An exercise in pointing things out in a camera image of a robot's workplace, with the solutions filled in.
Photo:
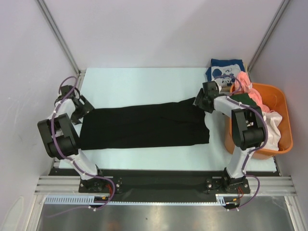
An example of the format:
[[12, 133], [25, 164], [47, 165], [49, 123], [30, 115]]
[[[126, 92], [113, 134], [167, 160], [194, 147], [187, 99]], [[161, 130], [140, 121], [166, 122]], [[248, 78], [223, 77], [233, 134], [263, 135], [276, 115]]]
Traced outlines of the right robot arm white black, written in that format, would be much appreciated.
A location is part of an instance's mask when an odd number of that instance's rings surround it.
[[221, 94], [216, 82], [204, 82], [194, 104], [205, 112], [219, 111], [231, 119], [232, 140], [235, 145], [229, 164], [225, 167], [219, 192], [237, 193], [244, 189], [246, 166], [255, 151], [268, 140], [268, 129], [259, 106], [249, 106]]

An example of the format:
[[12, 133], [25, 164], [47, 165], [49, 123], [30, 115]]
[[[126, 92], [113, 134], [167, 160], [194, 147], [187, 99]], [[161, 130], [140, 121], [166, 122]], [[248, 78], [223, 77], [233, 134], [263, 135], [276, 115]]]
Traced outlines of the black t-shirt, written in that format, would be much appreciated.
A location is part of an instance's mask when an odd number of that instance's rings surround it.
[[205, 113], [195, 98], [94, 109], [83, 118], [82, 150], [192, 146], [209, 143]]

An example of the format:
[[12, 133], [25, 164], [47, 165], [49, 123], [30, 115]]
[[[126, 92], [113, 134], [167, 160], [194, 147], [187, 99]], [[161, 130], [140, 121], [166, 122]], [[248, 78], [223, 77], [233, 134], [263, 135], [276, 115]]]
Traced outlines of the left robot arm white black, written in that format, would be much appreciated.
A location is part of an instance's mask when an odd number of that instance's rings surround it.
[[79, 90], [71, 85], [61, 86], [55, 109], [45, 120], [38, 122], [45, 150], [49, 157], [64, 160], [80, 175], [80, 192], [100, 193], [106, 186], [102, 171], [81, 150], [81, 141], [75, 125], [94, 107]]

